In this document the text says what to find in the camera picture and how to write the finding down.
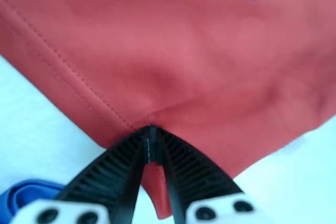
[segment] red fabric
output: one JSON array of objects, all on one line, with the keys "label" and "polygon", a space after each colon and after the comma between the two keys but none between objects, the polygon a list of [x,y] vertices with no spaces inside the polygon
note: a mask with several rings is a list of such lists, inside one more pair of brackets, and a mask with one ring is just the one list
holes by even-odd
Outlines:
[{"label": "red fabric", "polygon": [[[335,114],[335,17],[334,0],[0,0],[0,54],[98,144],[155,124],[236,176]],[[155,164],[143,186],[169,215]]]}]

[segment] blue strap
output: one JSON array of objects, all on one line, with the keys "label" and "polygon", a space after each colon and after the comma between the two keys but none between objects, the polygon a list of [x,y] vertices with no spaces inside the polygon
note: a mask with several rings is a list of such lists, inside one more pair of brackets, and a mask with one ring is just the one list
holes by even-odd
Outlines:
[{"label": "blue strap", "polygon": [[55,198],[63,188],[63,185],[38,179],[13,185],[0,195],[0,224],[8,224],[21,207],[35,199]]}]

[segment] white background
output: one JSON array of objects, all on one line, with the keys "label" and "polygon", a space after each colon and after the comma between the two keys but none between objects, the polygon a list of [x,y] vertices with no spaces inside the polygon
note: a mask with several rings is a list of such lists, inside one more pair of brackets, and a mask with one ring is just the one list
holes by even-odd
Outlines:
[{"label": "white background", "polygon": [[[66,184],[104,151],[0,56],[0,193],[24,179]],[[336,117],[235,178],[277,223],[334,224]],[[141,188],[133,223],[158,221]]]}]

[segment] red garment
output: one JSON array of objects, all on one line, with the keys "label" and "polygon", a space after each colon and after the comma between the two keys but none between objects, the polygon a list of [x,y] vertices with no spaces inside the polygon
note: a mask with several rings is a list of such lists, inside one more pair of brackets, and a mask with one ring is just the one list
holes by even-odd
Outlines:
[{"label": "red garment", "polygon": [[[335,0],[0,0],[0,54],[98,144],[155,124],[236,176],[335,114],[335,17]],[[155,164],[143,186],[168,216]]]}]

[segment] white surface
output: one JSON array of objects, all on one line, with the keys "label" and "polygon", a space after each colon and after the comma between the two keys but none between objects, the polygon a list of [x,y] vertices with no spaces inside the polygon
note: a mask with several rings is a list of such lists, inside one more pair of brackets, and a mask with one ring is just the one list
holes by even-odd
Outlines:
[{"label": "white surface", "polygon": [[111,224],[108,210],[102,205],[45,199],[35,200],[21,208],[10,224],[39,224],[38,217],[46,209],[58,211],[51,224],[76,224],[80,216],[91,211],[98,218],[95,224]]},{"label": "white surface", "polygon": [[[278,223],[334,224],[336,118],[235,181]],[[0,193],[40,178],[66,184],[104,151],[0,56]],[[134,224],[158,221],[141,189]]]},{"label": "white surface", "polygon": [[[243,201],[249,203],[253,207],[250,212],[237,212],[235,203]],[[200,208],[209,208],[216,214],[216,218],[212,220],[198,220],[196,217],[197,210]],[[186,224],[275,224],[267,214],[244,193],[215,197],[211,199],[203,199],[194,201],[190,204],[186,212]]]}]

